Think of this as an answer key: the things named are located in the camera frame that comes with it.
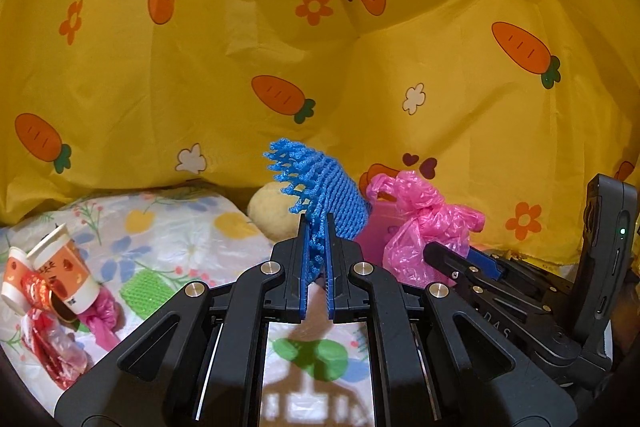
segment yellow curtain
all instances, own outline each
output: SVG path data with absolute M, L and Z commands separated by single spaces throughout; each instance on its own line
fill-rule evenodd
M 96 189 L 270 179 L 279 137 L 416 169 L 474 238 L 576 260 L 640 153 L 640 0 L 0 0 L 0 220 Z

